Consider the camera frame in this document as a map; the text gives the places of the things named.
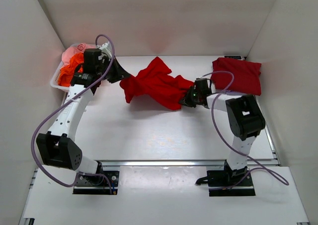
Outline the bright red t shirt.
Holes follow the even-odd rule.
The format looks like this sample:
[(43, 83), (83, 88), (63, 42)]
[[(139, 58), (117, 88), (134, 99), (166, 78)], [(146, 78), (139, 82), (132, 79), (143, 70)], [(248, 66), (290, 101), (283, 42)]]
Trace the bright red t shirt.
[(186, 95), (194, 82), (181, 75), (172, 77), (172, 70), (164, 61), (155, 57), (150, 64), (136, 76), (120, 81), (125, 100), (130, 103), (134, 97), (148, 95), (157, 103), (170, 110), (180, 110), (180, 100)]

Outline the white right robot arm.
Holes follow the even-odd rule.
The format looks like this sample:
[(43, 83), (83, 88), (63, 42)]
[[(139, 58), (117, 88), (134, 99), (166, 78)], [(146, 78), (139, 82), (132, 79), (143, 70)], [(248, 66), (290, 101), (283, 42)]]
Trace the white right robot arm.
[(252, 144), (265, 128), (265, 119), (252, 94), (213, 93), (211, 81), (198, 78), (190, 87), (180, 104), (195, 108), (197, 105), (211, 110), (213, 124), (216, 124), (216, 110), (227, 113), (233, 142), (224, 163), (224, 171), (230, 179), (247, 173), (247, 156)]

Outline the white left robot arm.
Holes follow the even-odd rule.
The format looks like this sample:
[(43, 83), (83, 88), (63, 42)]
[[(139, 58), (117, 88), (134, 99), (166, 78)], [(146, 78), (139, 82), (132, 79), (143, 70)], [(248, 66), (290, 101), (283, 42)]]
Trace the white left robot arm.
[(83, 63), (76, 66), (63, 109), (36, 144), (45, 165), (83, 174), (100, 174), (100, 162), (87, 158), (75, 143), (78, 125), (101, 81), (119, 82), (130, 76), (118, 63), (111, 43), (86, 49)]

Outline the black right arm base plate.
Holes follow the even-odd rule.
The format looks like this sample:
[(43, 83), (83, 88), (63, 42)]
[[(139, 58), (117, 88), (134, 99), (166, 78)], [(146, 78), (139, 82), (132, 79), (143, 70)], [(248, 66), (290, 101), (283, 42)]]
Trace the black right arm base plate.
[(229, 167), (223, 170), (207, 170), (207, 175), (198, 178), (196, 186), (208, 185), (210, 197), (251, 197), (255, 196), (255, 188), (250, 171), (247, 167), (238, 174)]

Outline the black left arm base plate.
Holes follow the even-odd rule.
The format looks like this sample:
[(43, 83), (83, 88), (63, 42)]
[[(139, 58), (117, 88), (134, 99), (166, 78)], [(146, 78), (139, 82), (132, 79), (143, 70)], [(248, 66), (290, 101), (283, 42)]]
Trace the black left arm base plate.
[(81, 175), (73, 187), (74, 195), (117, 195), (120, 167), (106, 166), (99, 161), (97, 174), (103, 176)]

